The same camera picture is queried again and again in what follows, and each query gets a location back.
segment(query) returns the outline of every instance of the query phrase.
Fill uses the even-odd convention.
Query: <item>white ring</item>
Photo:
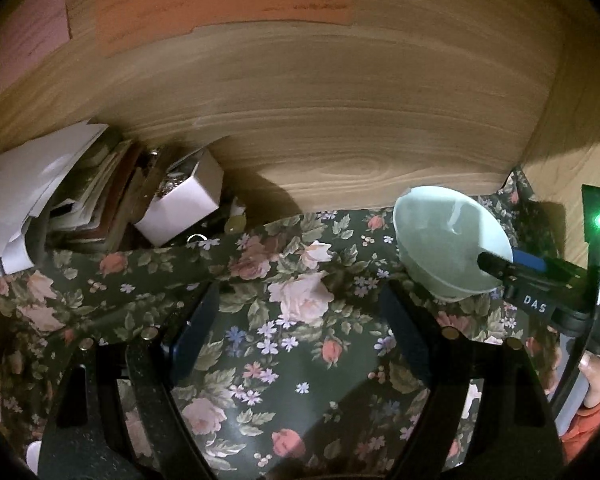
[[[203,240],[209,240],[209,238],[207,238],[205,235],[191,235],[191,236],[189,236],[189,238],[187,238],[187,244],[189,244],[191,242],[191,239],[195,236],[199,236]]]

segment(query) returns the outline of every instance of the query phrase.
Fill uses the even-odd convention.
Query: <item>wooden surface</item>
[[[0,149],[89,117],[148,144],[213,142],[262,218],[389,205],[415,184],[496,190],[563,42],[555,0],[353,0],[349,26],[201,27],[107,59],[93,10],[68,0],[73,39],[0,95]]]
[[[585,266],[580,186],[600,186],[600,36],[577,25],[568,34],[523,169],[538,198],[562,208],[554,225],[564,231],[565,258]]]

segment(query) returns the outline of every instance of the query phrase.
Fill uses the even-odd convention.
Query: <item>white box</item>
[[[191,176],[161,198],[151,201],[135,226],[155,247],[188,229],[218,209],[224,171],[206,148]]]

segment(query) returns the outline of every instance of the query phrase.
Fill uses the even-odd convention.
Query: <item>floral fabric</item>
[[[519,171],[478,197],[513,246],[554,255],[546,221]],[[221,479],[292,479],[387,471],[427,399],[379,314],[384,280],[397,279],[441,326],[499,344],[513,335],[545,383],[555,337],[504,303],[498,290],[443,303],[408,277],[398,259],[392,210],[285,218],[246,234],[106,256],[55,251],[37,268],[0,279],[12,319],[4,359],[3,421],[23,449],[42,436],[62,371],[85,336],[128,340],[160,325],[205,280],[221,282],[220,313],[190,376],[173,390],[196,445]],[[126,424],[152,463],[128,382]],[[480,383],[470,387],[447,467],[461,462]]]

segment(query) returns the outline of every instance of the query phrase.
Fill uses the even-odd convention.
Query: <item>pink rose print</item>
[[[269,301],[279,301],[285,319],[311,323],[320,319],[333,301],[327,287],[321,282],[324,271],[300,274],[294,280],[269,285]]]
[[[189,421],[191,431],[196,435],[220,431],[220,423],[226,420],[224,410],[208,399],[192,399],[182,410],[182,416]]]
[[[260,243],[259,236],[252,236],[244,247],[240,259],[229,264],[232,276],[240,276],[243,280],[256,280],[266,277],[271,264],[278,259],[278,238],[269,237]]]
[[[62,338],[64,339],[64,344],[68,345],[71,341],[75,339],[74,329],[66,329],[64,332],[62,332]]]
[[[54,300],[57,297],[56,293],[51,290],[51,285],[53,282],[54,280],[46,277],[44,274],[41,274],[39,270],[37,270],[27,279],[27,288],[37,301],[44,303],[45,298],[51,298]]]
[[[126,269],[126,256],[123,253],[107,254],[100,260],[100,272],[103,276],[115,274]]]
[[[451,458],[451,457],[457,455],[459,452],[460,452],[460,444],[458,444],[458,441],[456,439],[454,439],[454,441],[451,443],[451,448],[449,449],[449,454],[446,457]]]
[[[40,332],[55,332],[64,328],[64,323],[60,323],[53,314],[56,312],[49,306],[27,305],[18,307],[20,313],[27,317],[36,329]]]
[[[471,330],[471,319],[467,316],[448,316],[446,312],[440,311],[436,321],[440,326],[457,328],[464,335],[468,335]]]
[[[304,263],[307,269],[313,270],[318,264],[331,261],[332,256],[328,253],[330,247],[331,244],[323,244],[315,241],[304,248],[304,251],[300,254],[300,261]]]
[[[22,354],[20,353],[20,350],[16,350],[13,354],[9,355],[7,357],[7,362],[9,363],[11,371],[14,374],[20,375],[22,373],[24,363],[22,362]]]
[[[369,227],[369,229],[371,229],[371,232],[375,231],[376,229],[382,229],[384,227],[384,218],[382,218],[380,215],[372,216],[366,225]]]
[[[9,295],[9,283],[7,283],[7,280],[5,280],[3,277],[0,278],[0,295]]]
[[[273,452],[278,456],[300,458],[306,452],[304,442],[294,430],[282,429],[271,434]]]
[[[342,354],[342,345],[336,340],[327,339],[322,345],[322,358],[324,362],[328,364],[334,364],[338,362]]]

